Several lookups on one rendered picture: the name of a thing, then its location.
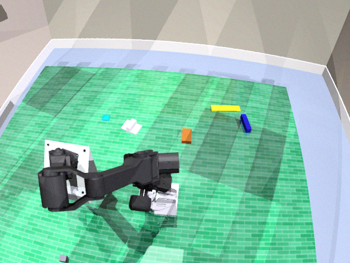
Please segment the yellow flat bar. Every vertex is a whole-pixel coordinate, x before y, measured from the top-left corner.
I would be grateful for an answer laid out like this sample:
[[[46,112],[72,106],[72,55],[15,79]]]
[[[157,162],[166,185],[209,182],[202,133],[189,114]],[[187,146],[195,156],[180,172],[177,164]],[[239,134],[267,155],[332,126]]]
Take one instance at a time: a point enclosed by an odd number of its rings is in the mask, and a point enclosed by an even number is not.
[[[211,105],[211,111],[214,112],[240,112],[237,105]]]

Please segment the small cyan flat square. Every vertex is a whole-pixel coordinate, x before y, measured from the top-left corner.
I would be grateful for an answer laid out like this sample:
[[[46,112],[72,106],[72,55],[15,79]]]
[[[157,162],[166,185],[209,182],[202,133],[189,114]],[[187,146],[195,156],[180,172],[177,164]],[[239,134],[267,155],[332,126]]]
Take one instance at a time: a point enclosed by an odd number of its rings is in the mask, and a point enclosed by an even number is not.
[[[110,115],[103,115],[102,120],[103,121],[109,121]]]

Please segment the orange block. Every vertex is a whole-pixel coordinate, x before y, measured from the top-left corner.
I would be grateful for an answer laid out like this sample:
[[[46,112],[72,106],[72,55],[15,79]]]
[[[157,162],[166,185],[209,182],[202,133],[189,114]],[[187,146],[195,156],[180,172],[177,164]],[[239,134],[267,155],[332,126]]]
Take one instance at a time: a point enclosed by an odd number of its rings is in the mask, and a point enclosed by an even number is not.
[[[192,142],[192,129],[182,128],[182,143],[191,144]]]

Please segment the blue rectangular bar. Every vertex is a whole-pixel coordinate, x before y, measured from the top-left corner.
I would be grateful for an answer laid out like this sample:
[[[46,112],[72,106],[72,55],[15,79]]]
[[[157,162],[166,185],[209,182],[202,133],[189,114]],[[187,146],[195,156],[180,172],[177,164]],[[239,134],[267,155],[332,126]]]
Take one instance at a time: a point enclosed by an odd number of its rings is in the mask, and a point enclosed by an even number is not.
[[[250,123],[248,121],[248,118],[247,118],[246,114],[241,114],[240,119],[241,119],[241,121],[243,123],[245,132],[246,133],[250,133],[252,128],[250,127]]]

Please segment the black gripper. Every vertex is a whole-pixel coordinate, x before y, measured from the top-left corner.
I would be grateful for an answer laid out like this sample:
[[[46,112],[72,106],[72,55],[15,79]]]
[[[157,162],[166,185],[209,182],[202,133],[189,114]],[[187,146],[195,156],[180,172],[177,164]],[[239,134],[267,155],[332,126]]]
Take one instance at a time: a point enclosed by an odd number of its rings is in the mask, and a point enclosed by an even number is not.
[[[148,197],[148,186],[149,184],[147,185],[133,184],[133,187],[137,187],[138,189],[140,189],[140,192],[139,192],[139,196],[131,195],[130,201],[129,201],[129,208],[131,210],[141,211],[141,212],[150,211],[152,199]],[[145,194],[144,194],[144,190],[145,190]]]

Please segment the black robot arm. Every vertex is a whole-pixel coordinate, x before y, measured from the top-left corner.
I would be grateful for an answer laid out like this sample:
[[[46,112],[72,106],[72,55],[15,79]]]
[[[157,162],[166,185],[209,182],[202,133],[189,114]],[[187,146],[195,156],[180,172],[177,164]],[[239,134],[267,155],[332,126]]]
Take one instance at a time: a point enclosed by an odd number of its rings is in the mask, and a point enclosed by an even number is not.
[[[104,199],[105,195],[126,185],[147,185],[153,190],[167,192],[171,189],[172,173],[179,173],[179,153],[158,153],[145,150],[124,155],[121,166],[101,172],[77,170],[78,153],[64,148],[49,151],[50,167],[37,175],[41,204],[50,212],[73,211],[88,201]],[[84,178],[86,194],[69,203],[67,180],[72,173]]]

